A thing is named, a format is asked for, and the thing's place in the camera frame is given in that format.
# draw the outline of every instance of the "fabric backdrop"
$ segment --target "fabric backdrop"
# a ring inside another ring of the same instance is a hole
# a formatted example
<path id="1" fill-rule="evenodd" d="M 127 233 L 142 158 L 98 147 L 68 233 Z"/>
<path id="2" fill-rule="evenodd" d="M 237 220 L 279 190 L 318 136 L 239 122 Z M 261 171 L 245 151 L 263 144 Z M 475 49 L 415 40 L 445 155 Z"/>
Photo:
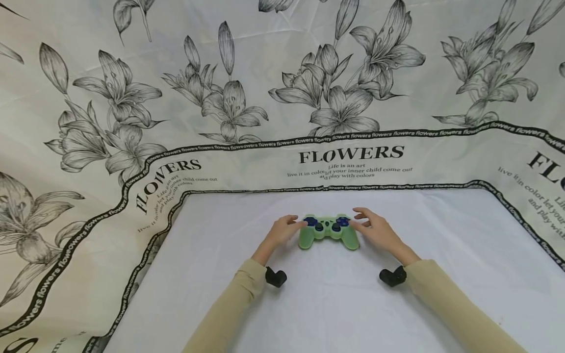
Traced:
<path id="1" fill-rule="evenodd" d="M 190 193 L 482 188 L 565 269 L 564 6 L 0 0 L 0 348 L 101 352 Z"/>

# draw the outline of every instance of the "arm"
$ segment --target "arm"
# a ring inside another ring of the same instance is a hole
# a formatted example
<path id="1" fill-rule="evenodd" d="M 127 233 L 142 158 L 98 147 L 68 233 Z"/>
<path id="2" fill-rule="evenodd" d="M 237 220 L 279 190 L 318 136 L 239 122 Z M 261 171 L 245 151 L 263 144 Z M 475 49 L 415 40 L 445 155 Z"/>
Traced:
<path id="1" fill-rule="evenodd" d="M 265 287 L 265 265 L 274 250 L 286 243 L 306 222 L 298 216 L 278 219 L 251 259 L 236 272 L 228 287 L 212 305 L 182 353 L 224 353 L 238 329 L 241 317 Z"/>
<path id="2" fill-rule="evenodd" d="M 356 219 L 369 219 L 351 226 L 374 246 L 389 251 L 405 268 L 407 282 L 441 318 L 469 353 L 525 353 L 500 326 L 457 287 L 433 260 L 421 260 L 392 230 L 386 220 L 366 208 L 354 208 Z"/>

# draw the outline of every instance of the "finger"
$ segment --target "finger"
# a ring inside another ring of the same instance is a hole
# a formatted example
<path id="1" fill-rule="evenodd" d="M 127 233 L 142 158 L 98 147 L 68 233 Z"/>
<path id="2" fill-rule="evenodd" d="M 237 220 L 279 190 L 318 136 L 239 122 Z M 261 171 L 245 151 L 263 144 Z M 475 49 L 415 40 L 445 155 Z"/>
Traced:
<path id="1" fill-rule="evenodd" d="M 375 213 L 373 211 L 371 211 L 371 210 L 369 210 L 368 208 L 365 208 L 365 207 L 355 207 L 355 208 L 353 208 L 353 211 L 362 213 L 367 217 L 375 216 Z"/>
<path id="2" fill-rule="evenodd" d="M 297 215 L 286 215 L 286 216 L 280 217 L 279 220 L 288 224 L 288 222 L 295 220 L 297 218 L 298 218 Z"/>
<path id="3" fill-rule="evenodd" d="M 295 222 L 294 224 L 290 224 L 289 228 L 292 230 L 292 233 L 294 234 L 295 232 L 299 231 L 300 229 L 306 227 L 307 225 L 308 225 L 308 222 L 300 221 L 300 222 Z"/>
<path id="4" fill-rule="evenodd" d="M 365 232 L 366 229 L 367 229 L 367 228 L 365 227 L 364 223 L 361 224 L 360 222 L 356 222 L 356 221 L 349 221 L 349 225 L 350 225 L 353 229 L 355 229 L 357 232 L 359 232 L 359 233 L 363 233 L 363 232 Z"/>

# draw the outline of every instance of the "person's right hand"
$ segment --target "person's right hand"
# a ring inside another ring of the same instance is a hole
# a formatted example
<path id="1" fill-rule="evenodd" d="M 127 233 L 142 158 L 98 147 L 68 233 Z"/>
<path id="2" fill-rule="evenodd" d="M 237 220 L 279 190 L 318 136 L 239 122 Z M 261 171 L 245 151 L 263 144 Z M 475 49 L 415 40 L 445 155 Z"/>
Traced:
<path id="1" fill-rule="evenodd" d="M 349 224 L 375 247 L 388 251 L 404 266 L 420 260 L 416 253 L 402 242 L 386 219 L 364 207 L 355 207 L 353 211 L 358 213 L 355 219 L 367 219 L 367 221 L 363 223 L 350 221 Z"/>

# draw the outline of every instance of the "controller grip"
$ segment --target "controller grip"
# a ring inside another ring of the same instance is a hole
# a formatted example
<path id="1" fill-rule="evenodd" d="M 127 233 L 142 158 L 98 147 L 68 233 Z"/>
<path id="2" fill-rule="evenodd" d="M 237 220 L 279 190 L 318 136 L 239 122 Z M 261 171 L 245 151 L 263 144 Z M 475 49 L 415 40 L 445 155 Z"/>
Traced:
<path id="1" fill-rule="evenodd" d="M 342 228 L 341 240 L 349 250 L 357 250 L 359 248 L 359 239 L 357 233 L 351 226 Z"/>
<path id="2" fill-rule="evenodd" d="M 300 230 L 298 236 L 298 246 L 300 249 L 309 249 L 314 243 L 314 229 L 312 227 L 306 226 Z"/>

